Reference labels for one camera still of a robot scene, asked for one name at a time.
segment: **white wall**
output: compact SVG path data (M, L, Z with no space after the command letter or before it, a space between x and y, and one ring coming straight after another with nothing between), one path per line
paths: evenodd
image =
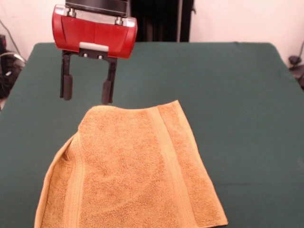
M0 19L9 28L21 54L28 58L34 45L52 42L51 18L55 4L65 0L0 0ZM0 33L5 30L0 25ZM6 37L8 49L15 50Z
M286 63L299 54L304 0L196 0L195 8L191 41L270 42Z
M36 43L53 41L51 16L57 3L64 0L0 0L0 19L24 57ZM196 0L195 6L191 41L271 42L287 62L304 39L304 0Z

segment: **green tablecloth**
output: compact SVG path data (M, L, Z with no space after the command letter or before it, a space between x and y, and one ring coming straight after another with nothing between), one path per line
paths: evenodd
M30 228L58 149L100 104L107 63L72 57L74 94L59 99L61 52L35 46L0 115L0 227ZM137 43L119 60L113 105L178 99L229 227L304 226L304 96L270 44Z

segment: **terry cloth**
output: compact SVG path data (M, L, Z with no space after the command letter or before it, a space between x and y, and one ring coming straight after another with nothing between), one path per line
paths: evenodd
M227 219L178 101L96 106L45 176L35 228L208 228Z

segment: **screw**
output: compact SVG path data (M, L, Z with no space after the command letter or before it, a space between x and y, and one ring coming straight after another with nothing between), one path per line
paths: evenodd
M123 25L123 19L121 17L117 17L115 20L116 25Z
M73 17L73 18L76 17L75 9L70 8L67 15L70 16L70 17Z

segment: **black clamp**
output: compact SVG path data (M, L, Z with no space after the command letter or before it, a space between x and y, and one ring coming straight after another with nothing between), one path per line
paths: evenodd
M60 98L64 98L66 101L72 98L73 77L70 75L70 59L73 54L81 57L103 59L109 63L108 78L103 85L101 102L104 105L112 103L117 58L108 57L106 52L84 49L80 49L79 53L62 51Z

